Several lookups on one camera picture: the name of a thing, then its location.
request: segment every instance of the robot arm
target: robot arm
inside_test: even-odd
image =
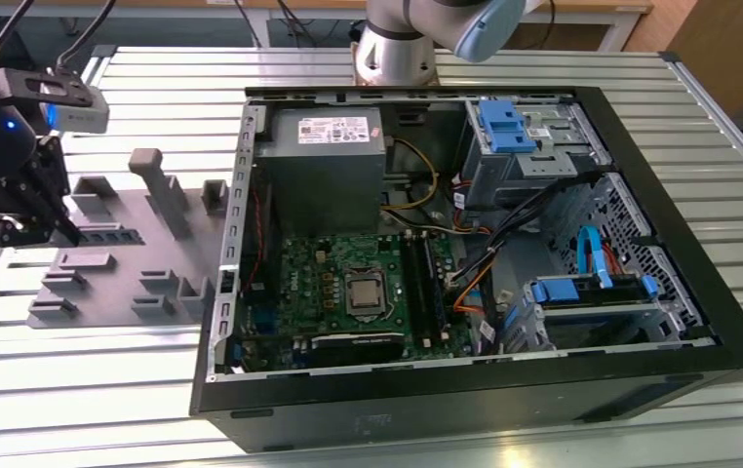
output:
[[[434,43],[467,61],[503,46],[521,17],[542,0],[370,0],[355,50],[355,73],[369,85],[422,85],[435,74]]]
[[[60,141],[46,135],[103,133],[106,111],[100,93],[74,74],[0,68],[0,247],[43,244],[54,232],[60,243],[78,244],[62,203],[70,187]]]

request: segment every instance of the power supply label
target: power supply label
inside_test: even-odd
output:
[[[366,117],[301,119],[297,123],[298,144],[366,143],[370,141]]]

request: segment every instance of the green circuit board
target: green circuit board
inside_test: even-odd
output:
[[[445,234],[433,237],[429,245],[438,273],[450,271],[453,257]],[[397,332],[405,338],[403,362],[469,355],[469,330],[462,318],[450,322],[449,339],[442,343],[423,348],[413,342],[397,235],[290,238],[283,241],[281,252],[277,335]],[[382,278],[385,304],[379,306],[383,312],[375,316],[357,318],[349,314],[346,283],[350,275]],[[271,359],[271,362],[269,367],[274,370],[291,368],[287,359]]]

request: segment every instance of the yellow wire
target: yellow wire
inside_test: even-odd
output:
[[[431,172],[431,187],[429,188],[427,195],[425,195],[425,197],[422,197],[415,202],[405,203],[402,205],[382,205],[382,210],[407,210],[425,205],[427,201],[431,199],[431,197],[434,197],[434,193],[437,193],[437,186],[439,185],[439,177],[437,176],[437,171],[434,171],[434,166],[431,165],[431,162],[429,161],[427,156],[425,156],[422,151],[419,151],[413,144],[410,144],[407,141],[405,141],[401,138],[394,138],[394,141],[398,141],[401,144],[407,146],[410,151],[415,153],[415,155],[425,163],[425,166],[427,166],[427,170]]]

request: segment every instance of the blue plastic latch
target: blue plastic latch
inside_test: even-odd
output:
[[[551,302],[578,300],[578,291],[573,285],[573,280],[567,278],[542,280],[539,284],[543,285]]]
[[[645,287],[645,293],[650,299],[657,298],[659,295],[659,286],[657,286],[657,280],[651,275],[642,276],[642,286]]]
[[[533,283],[529,289],[531,290],[531,297],[535,299],[535,302],[545,302],[547,300],[547,292],[541,283]]]
[[[523,116],[507,100],[479,101],[479,123],[494,153],[531,153],[537,144],[523,132]]]
[[[509,310],[509,313],[505,316],[502,330],[509,328],[509,325],[511,325],[511,322],[514,322],[515,317],[517,317],[517,305],[511,307],[511,310]]]
[[[605,251],[602,250],[602,236],[595,226],[581,226],[578,230],[577,249],[575,249],[575,268],[578,273],[595,273],[603,288],[613,286],[610,274],[607,273],[607,262],[605,261]],[[587,252],[585,244],[590,244],[590,260],[587,264]]]

